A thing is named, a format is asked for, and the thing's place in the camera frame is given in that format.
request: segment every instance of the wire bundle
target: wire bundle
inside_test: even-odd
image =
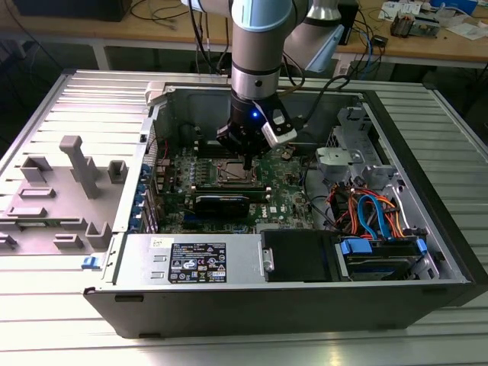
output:
[[[145,2],[147,2],[147,6],[149,9],[149,13],[150,13],[150,18],[139,15],[135,12],[136,8],[138,8],[142,3],[145,3]],[[175,30],[176,27],[174,25],[171,25],[171,23],[173,23],[175,21],[175,18],[181,17],[182,15],[185,15],[185,14],[188,14],[188,11],[183,11],[183,12],[175,14],[175,15],[169,15],[167,17],[160,17],[160,16],[158,16],[158,13],[161,11],[164,11],[164,10],[176,9],[176,8],[179,8],[180,6],[182,6],[182,4],[173,5],[173,6],[165,6],[162,8],[153,9],[151,6],[150,0],[139,0],[138,2],[136,2],[134,5],[132,5],[130,7],[130,13],[134,17],[136,17],[137,19],[140,19],[143,21],[153,21],[154,23],[162,25],[163,27],[168,27],[172,30]]]
[[[353,68],[351,68],[349,75],[352,76],[353,74],[356,74],[356,78],[363,80],[367,74],[369,74],[373,71],[377,72],[380,69],[381,61],[382,61],[385,49],[384,49],[384,47],[378,46],[378,49],[380,51],[380,55],[375,60],[372,60],[373,59],[373,53],[374,53],[374,45],[372,43],[372,39],[374,37],[374,30],[373,30],[373,28],[371,28],[370,25],[368,25],[366,23],[366,17],[364,16],[362,10],[359,9],[358,12],[362,18],[362,21],[356,20],[355,21],[355,27],[353,27],[352,30],[355,32],[358,32],[360,34],[360,40],[366,48],[365,48],[363,54],[361,55],[361,58],[359,59],[358,63]],[[361,62],[363,61],[363,59],[366,55],[368,55],[366,65],[361,68],[360,67]]]
[[[331,194],[327,198],[327,202],[331,203],[334,195],[336,194],[348,195],[348,209],[340,216],[340,218],[338,218],[334,222],[334,227],[336,229],[339,229],[342,232],[346,232],[351,235],[360,235],[361,237],[364,237],[366,239],[377,239],[375,233],[372,232],[370,228],[370,225],[377,220],[382,235],[385,236],[386,239],[388,239],[388,236],[390,236],[389,230],[391,230],[393,238],[406,237],[403,234],[403,230],[400,225],[400,208],[395,206],[395,204],[388,200],[388,198],[366,188],[348,188],[348,190],[349,192],[347,192],[346,190],[342,190],[338,185],[336,185],[332,188]],[[376,205],[375,212],[372,213],[368,224],[366,224],[363,217],[362,204],[375,205],[375,201],[380,202],[386,207],[381,207],[378,210],[378,206]],[[345,218],[347,217],[350,218],[350,223],[348,223],[347,225],[342,225]],[[387,226],[383,226],[383,217],[385,217],[387,219],[387,222],[390,224],[389,228]]]

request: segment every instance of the blue latch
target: blue latch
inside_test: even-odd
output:
[[[142,184],[138,184],[136,188],[137,193],[144,193],[146,191],[146,186]]]
[[[130,213],[131,213],[132,215],[138,215],[138,214],[140,214],[142,211],[143,211],[143,209],[142,209],[141,207],[139,207],[139,206],[134,206],[134,207],[132,207],[132,209],[130,210]]]
[[[92,256],[86,257],[83,260],[82,269],[100,269],[98,258]]]
[[[417,239],[417,245],[423,255],[427,254],[427,245],[425,244],[424,239]]]
[[[136,204],[141,204],[141,203],[143,203],[143,202],[144,202],[144,197],[143,197],[143,196],[141,196],[140,194],[136,194],[136,195],[134,196],[134,202],[135,202]]]
[[[367,239],[361,238],[350,238],[341,242],[341,250],[343,255],[350,253],[372,253],[373,248]]]
[[[147,164],[142,164],[140,168],[141,175],[149,175],[151,174],[151,167]]]

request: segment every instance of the warning label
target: warning label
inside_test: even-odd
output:
[[[174,243],[169,264],[172,284],[227,282],[226,243]]]

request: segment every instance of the floor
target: floor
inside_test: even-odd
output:
[[[96,69],[97,63],[89,47],[78,45],[45,44],[47,51],[65,69]],[[13,56],[0,63],[0,154],[21,131],[29,116],[43,100],[49,87],[59,75],[59,69],[39,50],[36,44],[24,45],[26,59]],[[111,47],[109,49],[114,69],[127,71],[190,72],[195,70],[195,54],[191,51],[148,50]],[[332,76],[335,62],[332,62],[323,77]],[[200,65],[202,72],[207,67]],[[488,143],[488,88],[486,77],[484,88],[474,91],[473,84],[477,75],[474,70],[451,68],[426,68],[424,66],[382,64],[377,72],[372,72],[365,79],[396,82],[431,83],[462,111],[467,100],[477,96],[477,101],[465,115],[466,121],[480,138]]]

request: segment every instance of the black box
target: black box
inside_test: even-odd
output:
[[[21,15],[121,21],[132,0],[13,0]]]
[[[339,44],[345,45],[348,44],[349,37],[351,36],[354,20],[359,10],[359,4],[357,0],[339,0],[337,7],[342,16],[341,24],[345,28]]]

